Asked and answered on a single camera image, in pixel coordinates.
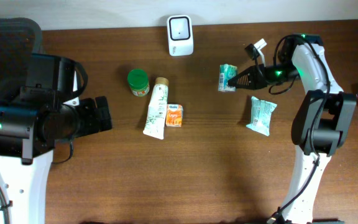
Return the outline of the teal tissue packet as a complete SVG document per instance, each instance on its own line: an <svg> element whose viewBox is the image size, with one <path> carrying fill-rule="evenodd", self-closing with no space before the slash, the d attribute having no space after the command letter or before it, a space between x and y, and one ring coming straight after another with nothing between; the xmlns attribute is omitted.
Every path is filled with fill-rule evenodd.
<svg viewBox="0 0 358 224"><path fill-rule="evenodd" d="M229 64L219 67L219 85L218 91L235 92L236 87L229 86L228 81L237 75L237 67Z"/></svg>

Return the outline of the green lidded jar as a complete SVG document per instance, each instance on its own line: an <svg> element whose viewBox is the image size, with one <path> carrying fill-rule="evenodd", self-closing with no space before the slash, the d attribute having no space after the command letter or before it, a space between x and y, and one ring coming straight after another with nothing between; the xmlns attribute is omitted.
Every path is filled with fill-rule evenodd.
<svg viewBox="0 0 358 224"><path fill-rule="evenodd" d="M127 82L131 92L135 96L145 96L149 90L149 78L147 73L141 69L133 69L128 73Z"/></svg>

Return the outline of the white tube with tan cap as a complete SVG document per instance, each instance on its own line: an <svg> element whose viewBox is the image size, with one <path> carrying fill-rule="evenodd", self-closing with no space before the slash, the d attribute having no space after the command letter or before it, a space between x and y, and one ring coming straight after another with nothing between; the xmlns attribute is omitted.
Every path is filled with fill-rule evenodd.
<svg viewBox="0 0 358 224"><path fill-rule="evenodd" d="M158 77L152 90L148 106L147 119L143 133L157 139L164 139L164 127L167 115L169 81Z"/></svg>

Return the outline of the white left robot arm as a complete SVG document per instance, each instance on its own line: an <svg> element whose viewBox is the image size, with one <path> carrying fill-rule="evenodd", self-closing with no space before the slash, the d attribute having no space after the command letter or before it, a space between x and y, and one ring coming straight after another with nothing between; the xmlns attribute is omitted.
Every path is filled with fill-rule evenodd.
<svg viewBox="0 0 358 224"><path fill-rule="evenodd" d="M106 97L81 97L81 63L33 54L24 71L24 82L0 99L0 223L43 223L57 142L112 128Z"/></svg>

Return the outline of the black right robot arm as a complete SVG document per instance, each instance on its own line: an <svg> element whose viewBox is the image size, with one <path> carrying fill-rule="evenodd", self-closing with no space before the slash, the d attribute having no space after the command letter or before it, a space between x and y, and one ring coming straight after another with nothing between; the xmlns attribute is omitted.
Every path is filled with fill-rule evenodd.
<svg viewBox="0 0 358 224"><path fill-rule="evenodd" d="M295 166L287 196L267 223L312 223L321 178L346 141L357 98L337 84L324 56L323 41L313 34L282 37L271 66L255 63L227 81L235 88L259 90L295 80L305 89L291 127Z"/></svg>

